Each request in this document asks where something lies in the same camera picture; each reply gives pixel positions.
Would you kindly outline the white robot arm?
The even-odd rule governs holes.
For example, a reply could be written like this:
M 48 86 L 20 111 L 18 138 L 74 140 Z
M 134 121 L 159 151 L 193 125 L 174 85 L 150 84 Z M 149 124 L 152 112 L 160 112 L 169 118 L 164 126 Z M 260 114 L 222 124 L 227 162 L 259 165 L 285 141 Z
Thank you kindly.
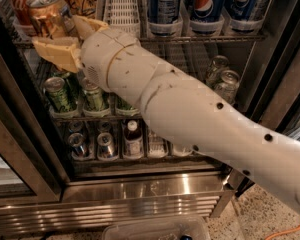
M 245 174 L 300 214 L 300 141 L 246 118 L 196 78 L 106 23 L 74 19 L 75 37 L 35 36 L 38 55 L 138 109 L 160 137 Z

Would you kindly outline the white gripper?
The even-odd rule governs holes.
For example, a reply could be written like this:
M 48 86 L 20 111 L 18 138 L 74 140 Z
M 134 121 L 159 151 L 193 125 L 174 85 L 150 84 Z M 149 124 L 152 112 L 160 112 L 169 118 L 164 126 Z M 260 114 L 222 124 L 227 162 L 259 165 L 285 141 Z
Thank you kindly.
M 104 91 L 110 92 L 107 78 L 112 60 L 123 49 L 140 45 L 139 40 L 122 30 L 109 28 L 106 22 L 100 20 L 79 15 L 74 15 L 73 20 L 79 36 L 86 39 L 81 50 L 76 37 L 33 37 L 36 52 L 61 70 L 72 73 L 77 73 L 82 63 L 84 75 Z

